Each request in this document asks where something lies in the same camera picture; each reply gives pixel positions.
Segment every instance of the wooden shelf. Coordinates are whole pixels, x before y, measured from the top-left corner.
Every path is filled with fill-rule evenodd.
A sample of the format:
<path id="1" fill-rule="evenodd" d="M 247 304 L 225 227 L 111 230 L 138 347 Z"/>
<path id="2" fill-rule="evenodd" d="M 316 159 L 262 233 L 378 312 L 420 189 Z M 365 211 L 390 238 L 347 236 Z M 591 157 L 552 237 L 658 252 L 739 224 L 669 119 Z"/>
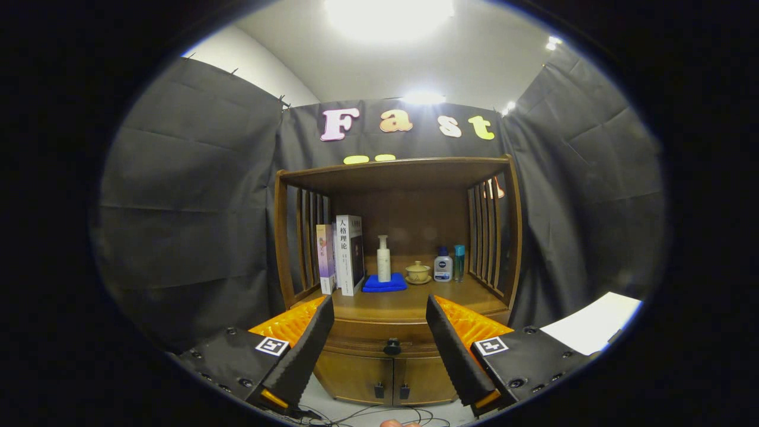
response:
<path id="1" fill-rule="evenodd" d="M 321 296 L 316 280 L 315 224 L 337 214 L 363 220 L 364 268 L 377 271 L 377 235 L 388 235 L 391 268 L 405 275 L 414 261 L 433 265 L 441 245 L 466 245 L 463 283 L 411 285 L 398 292 L 343 296 L 332 294 L 335 323 L 314 373 L 335 399 L 392 405 L 425 404 L 455 398 L 455 389 L 427 325 L 429 295 L 442 296 L 494 321 L 508 324 L 519 278 L 521 202 L 516 169 L 509 155 L 500 158 L 446 157 L 392 160 L 319 169 L 277 172 L 274 238 L 280 288 L 287 308 Z M 509 265 L 499 278 L 503 229 L 501 203 L 508 199 L 506 220 Z M 294 201 L 293 209 L 288 209 Z M 288 218 L 288 213 L 295 213 Z M 289 245 L 298 242 L 291 269 Z M 293 284 L 299 270 L 300 286 Z M 482 281 L 474 274 L 482 276 Z M 402 352 L 385 353 L 388 339 Z M 374 387 L 385 385 L 385 396 Z M 403 384 L 411 388 L 400 399 Z"/>
<path id="2" fill-rule="evenodd" d="M 438 283 L 431 280 L 424 285 L 408 285 L 408 289 L 397 292 L 366 293 L 362 290 L 356 292 L 355 296 L 343 296 L 341 290 L 337 289 L 332 294 L 332 304 L 335 308 L 335 319 L 426 323 L 429 294 L 442 296 L 483 315 L 506 309 L 503 302 L 469 274 L 464 275 L 463 283 Z M 321 295 L 322 293 L 317 291 L 302 302 L 319 298 Z"/>
<path id="3" fill-rule="evenodd" d="M 287 185 L 325 195 L 434 188 L 466 189 L 503 171 L 507 158 L 441 157 L 390 160 L 284 172 Z"/>

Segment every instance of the white plastic bottle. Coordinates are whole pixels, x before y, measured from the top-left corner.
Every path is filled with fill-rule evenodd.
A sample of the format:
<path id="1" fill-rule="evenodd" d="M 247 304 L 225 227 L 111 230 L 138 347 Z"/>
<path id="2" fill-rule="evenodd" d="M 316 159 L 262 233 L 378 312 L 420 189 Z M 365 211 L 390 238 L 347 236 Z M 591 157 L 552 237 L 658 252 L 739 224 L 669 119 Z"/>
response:
<path id="1" fill-rule="evenodd" d="M 377 249 L 377 281 L 390 281 L 390 249 L 387 248 L 387 235 L 379 237 L 379 249 Z"/>
<path id="2" fill-rule="evenodd" d="M 448 248 L 440 246 L 438 257 L 435 258 L 435 272 L 433 279 L 436 282 L 450 282 L 453 272 L 453 259 L 448 256 Z"/>

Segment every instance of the cabinet door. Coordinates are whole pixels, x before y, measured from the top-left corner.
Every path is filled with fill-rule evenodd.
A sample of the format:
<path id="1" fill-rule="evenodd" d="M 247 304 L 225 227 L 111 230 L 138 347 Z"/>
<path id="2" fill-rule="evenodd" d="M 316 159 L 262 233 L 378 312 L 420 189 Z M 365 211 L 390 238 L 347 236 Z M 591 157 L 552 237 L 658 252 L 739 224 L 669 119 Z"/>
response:
<path id="1" fill-rule="evenodd" d="M 450 402 L 456 390 L 439 357 L 395 360 L 393 404 L 421 405 Z M 408 387 L 408 398 L 402 399 L 402 387 Z"/>
<path id="2" fill-rule="evenodd" d="M 392 404 L 392 359 L 322 351 L 313 373 L 330 396 L 362 403 Z M 375 386 L 382 384 L 383 397 Z"/>

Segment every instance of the folded blue cloth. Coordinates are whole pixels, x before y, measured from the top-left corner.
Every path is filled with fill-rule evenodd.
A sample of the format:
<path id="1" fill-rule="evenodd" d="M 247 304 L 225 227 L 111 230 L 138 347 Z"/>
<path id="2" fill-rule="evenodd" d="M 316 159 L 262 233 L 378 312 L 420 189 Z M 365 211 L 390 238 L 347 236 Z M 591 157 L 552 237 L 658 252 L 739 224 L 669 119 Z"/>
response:
<path id="1" fill-rule="evenodd" d="M 389 282 L 380 282 L 376 274 L 372 274 L 364 283 L 364 292 L 393 292 L 396 290 L 407 289 L 406 280 L 403 274 L 393 273 L 390 275 Z"/>
<path id="2" fill-rule="evenodd" d="M 385 286 L 382 288 L 364 288 L 364 292 L 395 292 L 405 290 L 408 286 Z"/>

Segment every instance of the floor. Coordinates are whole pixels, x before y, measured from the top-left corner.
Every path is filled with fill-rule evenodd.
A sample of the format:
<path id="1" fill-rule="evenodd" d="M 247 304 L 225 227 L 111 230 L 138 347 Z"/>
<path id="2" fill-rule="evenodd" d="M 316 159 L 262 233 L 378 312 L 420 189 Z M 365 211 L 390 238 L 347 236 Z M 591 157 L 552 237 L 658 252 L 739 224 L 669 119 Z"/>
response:
<path id="1" fill-rule="evenodd" d="M 313 374 L 301 398 L 301 408 L 307 409 L 304 406 L 313 408 L 332 420 L 339 420 L 360 410 L 364 410 L 350 419 L 341 421 L 340 425 L 342 427 L 380 427 L 380 423 L 387 419 L 396 419 L 403 424 L 419 420 L 419 414 L 412 408 L 378 406 L 368 409 L 370 406 L 367 405 L 334 400 L 324 391 Z M 425 427 L 457 426 L 474 420 L 471 409 L 462 406 L 460 400 L 440 405 L 420 406 L 419 410 L 422 416 L 421 425 L 425 425 Z M 430 419 L 431 415 L 423 410 L 431 412 L 433 417 L 440 419 Z M 326 423 L 314 420 L 313 424 Z"/>

